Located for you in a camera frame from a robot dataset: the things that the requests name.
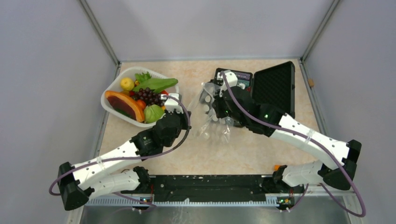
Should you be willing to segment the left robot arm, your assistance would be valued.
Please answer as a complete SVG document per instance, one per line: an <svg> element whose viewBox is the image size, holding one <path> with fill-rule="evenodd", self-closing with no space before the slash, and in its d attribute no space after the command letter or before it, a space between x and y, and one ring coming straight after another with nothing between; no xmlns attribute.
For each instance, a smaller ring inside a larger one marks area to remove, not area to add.
<svg viewBox="0 0 396 224"><path fill-rule="evenodd" d="M181 141L177 145L173 144L182 130L187 136L190 130L190 112L167 112L153 127L139 132L108 153L82 163L61 164L52 186L58 186L58 196L62 199L64 209L77 209L91 199L113 192L146 192L150 180L143 167L136 167L124 174L115 175L114 172L165 155L165 147L169 148L168 153L172 152L182 144Z"/></svg>

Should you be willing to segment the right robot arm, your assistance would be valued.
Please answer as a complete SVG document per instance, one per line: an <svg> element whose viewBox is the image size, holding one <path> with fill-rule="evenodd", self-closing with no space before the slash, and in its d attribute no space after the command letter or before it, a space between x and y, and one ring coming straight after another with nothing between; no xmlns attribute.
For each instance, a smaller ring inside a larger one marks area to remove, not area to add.
<svg viewBox="0 0 396 224"><path fill-rule="evenodd" d="M231 117L255 134L287 142L314 156L315 162L298 166L282 165L273 173L274 187L287 192L300 184L319 184L349 190L362 144L325 136L296 121L291 115L269 104L257 104L250 94L234 86L230 90L218 87L213 107L218 118Z"/></svg>

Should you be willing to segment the dark red grape bunch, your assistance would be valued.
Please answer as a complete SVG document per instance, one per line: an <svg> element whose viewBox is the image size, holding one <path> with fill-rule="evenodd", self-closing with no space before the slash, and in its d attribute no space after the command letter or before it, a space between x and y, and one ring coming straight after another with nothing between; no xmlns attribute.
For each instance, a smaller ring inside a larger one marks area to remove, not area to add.
<svg viewBox="0 0 396 224"><path fill-rule="evenodd" d="M143 101L146 106L148 105L158 105L158 106L163 106L164 105L164 100L161 99L161 94L160 93L154 93L153 90L150 88L140 88L138 91L134 93L132 96L134 100L141 100Z"/></svg>

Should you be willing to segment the yellow lemon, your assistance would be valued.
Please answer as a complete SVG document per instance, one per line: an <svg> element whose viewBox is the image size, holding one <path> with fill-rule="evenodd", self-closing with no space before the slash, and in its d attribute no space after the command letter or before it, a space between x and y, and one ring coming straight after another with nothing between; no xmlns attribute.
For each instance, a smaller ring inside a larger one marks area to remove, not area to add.
<svg viewBox="0 0 396 224"><path fill-rule="evenodd" d="M134 80L129 77L124 77L120 81L120 87L124 91L131 91L134 87Z"/></svg>

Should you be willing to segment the clear zip top bag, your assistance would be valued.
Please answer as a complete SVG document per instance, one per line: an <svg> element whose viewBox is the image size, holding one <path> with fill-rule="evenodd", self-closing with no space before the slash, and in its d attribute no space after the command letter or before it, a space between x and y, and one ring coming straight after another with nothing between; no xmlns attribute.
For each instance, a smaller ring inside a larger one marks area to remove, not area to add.
<svg viewBox="0 0 396 224"><path fill-rule="evenodd" d="M213 103L219 90L220 86L216 84L202 83L187 108L191 112L192 137L218 145L229 143L230 125L233 123L229 117L220 119L216 115Z"/></svg>

